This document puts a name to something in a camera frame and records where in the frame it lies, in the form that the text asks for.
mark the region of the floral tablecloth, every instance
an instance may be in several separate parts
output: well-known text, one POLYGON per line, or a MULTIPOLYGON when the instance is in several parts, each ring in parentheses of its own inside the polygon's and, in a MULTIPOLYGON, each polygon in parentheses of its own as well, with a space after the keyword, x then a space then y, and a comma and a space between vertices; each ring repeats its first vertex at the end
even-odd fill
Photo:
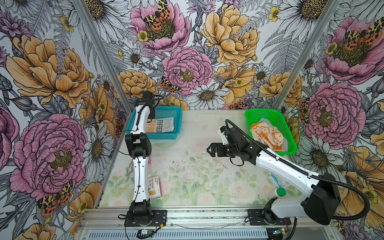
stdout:
MULTIPOLYGON (((151 200, 152 206, 190 205, 259 205, 266 204, 276 188, 270 172, 245 162, 237 167, 227 157, 210 157, 207 147, 221 142, 218 130, 226 118, 247 130, 243 110, 183 111, 182 130, 173 141, 151 140, 152 155, 148 176, 159 176, 162 198, 151 200)), ((121 152, 128 153, 125 143, 121 152)), ((118 154, 106 183, 99 207, 128 207, 133 197, 134 173, 129 156, 118 154)), ((301 193, 286 189, 289 196, 301 193)))

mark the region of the green lid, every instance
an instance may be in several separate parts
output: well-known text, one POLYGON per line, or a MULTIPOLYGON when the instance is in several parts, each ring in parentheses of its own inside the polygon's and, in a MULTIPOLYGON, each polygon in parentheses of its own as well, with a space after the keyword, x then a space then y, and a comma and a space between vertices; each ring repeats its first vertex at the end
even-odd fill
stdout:
POLYGON ((277 193, 277 195, 279 195, 279 196, 281 196, 281 197, 284 197, 284 196, 287 194, 287 192, 285 191, 285 189, 282 188, 282 187, 277 188, 277 189, 276 189, 276 193, 277 193))

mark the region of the pink object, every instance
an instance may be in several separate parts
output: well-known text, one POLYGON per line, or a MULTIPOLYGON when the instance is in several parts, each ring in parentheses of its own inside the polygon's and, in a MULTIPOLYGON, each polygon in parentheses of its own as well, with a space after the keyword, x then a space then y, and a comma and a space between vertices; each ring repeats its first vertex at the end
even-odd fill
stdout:
POLYGON ((12 191, 31 193, 38 200, 60 192, 69 181, 77 187, 86 171, 81 165, 87 139, 82 125, 65 114, 26 127, 14 147, 12 191))
POLYGON ((308 115, 307 136, 315 135, 336 150, 349 146, 366 120, 357 89, 347 83, 322 83, 310 97, 308 115))
MULTIPOLYGON (((171 20, 175 27, 175 33, 172 38, 163 37, 156 39, 155 41, 150 40, 143 42, 146 50, 154 55, 173 51, 177 47, 184 46, 188 42, 190 30, 189 18, 184 18, 183 13, 180 13, 180 9, 177 4, 173 6, 169 0, 167 3, 168 7, 172 10, 171 20)), ((147 8, 144 8, 140 5, 139 8, 131 9, 131 25, 133 25, 131 32, 133 34, 138 34, 140 31, 146 30, 147 25, 144 23, 143 18, 149 15, 154 15, 157 11, 157 6, 158 4, 156 3, 154 7, 148 5, 147 8)))
MULTIPOLYGON (((336 42, 341 43, 345 39, 345 34, 348 31, 358 31, 368 29, 374 21, 365 23, 365 20, 361 22, 358 18, 354 20, 347 17, 339 27, 334 31, 334 36, 330 36, 328 44, 336 42)), ((369 78, 375 76, 384 67, 384 37, 381 37, 368 49, 364 59, 354 66, 349 66, 346 61, 339 58, 335 58, 332 55, 325 55, 325 59, 322 62, 322 69, 324 73, 329 76, 333 76, 339 81, 348 81, 353 85, 361 84, 367 81, 369 78)))
POLYGON ((181 88, 181 94, 189 95, 191 90, 212 80, 211 60, 204 53, 190 47, 176 49, 163 61, 164 77, 181 88))
POLYGON ((0 170, 5 167, 12 152, 12 142, 20 128, 15 117, 8 109, 0 106, 0 170))

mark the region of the basket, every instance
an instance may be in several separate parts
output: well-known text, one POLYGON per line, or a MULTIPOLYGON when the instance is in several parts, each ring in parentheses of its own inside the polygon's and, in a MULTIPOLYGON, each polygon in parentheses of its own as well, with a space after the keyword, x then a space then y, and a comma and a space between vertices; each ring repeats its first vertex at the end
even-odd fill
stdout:
MULTIPOLYGON (((136 109, 133 110, 131 118, 129 119, 126 134, 130 134, 129 129, 133 128, 135 121, 136 109)), ((155 119, 158 118, 173 118, 173 132, 167 133, 147 133, 149 139, 176 139, 177 135, 180 133, 181 129, 181 120, 183 117, 183 109, 181 107, 156 107, 155 108, 155 119)))
POLYGON ((283 115, 274 109, 248 109, 245 111, 245 119, 247 121, 249 134, 252 137, 251 125, 260 121, 260 119, 265 118, 270 121, 270 123, 277 127, 277 129, 283 134, 285 139, 288 141, 288 151, 287 152, 276 152, 280 156, 284 155, 294 155, 297 151, 297 145, 293 139, 292 133, 283 117, 283 115))

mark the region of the green plastic basket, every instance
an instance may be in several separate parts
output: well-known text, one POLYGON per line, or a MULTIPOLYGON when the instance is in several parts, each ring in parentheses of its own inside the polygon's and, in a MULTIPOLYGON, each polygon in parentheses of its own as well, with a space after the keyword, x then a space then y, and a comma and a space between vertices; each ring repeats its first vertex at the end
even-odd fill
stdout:
POLYGON ((258 109, 252 108, 245 111, 245 119, 247 120, 249 135, 252 137, 251 125, 265 118, 270 123, 277 127, 277 129, 283 134, 285 139, 288 141, 288 152, 276 152, 280 156, 294 155, 297 151, 297 145, 293 139, 292 133, 283 117, 283 115, 274 109, 258 109))

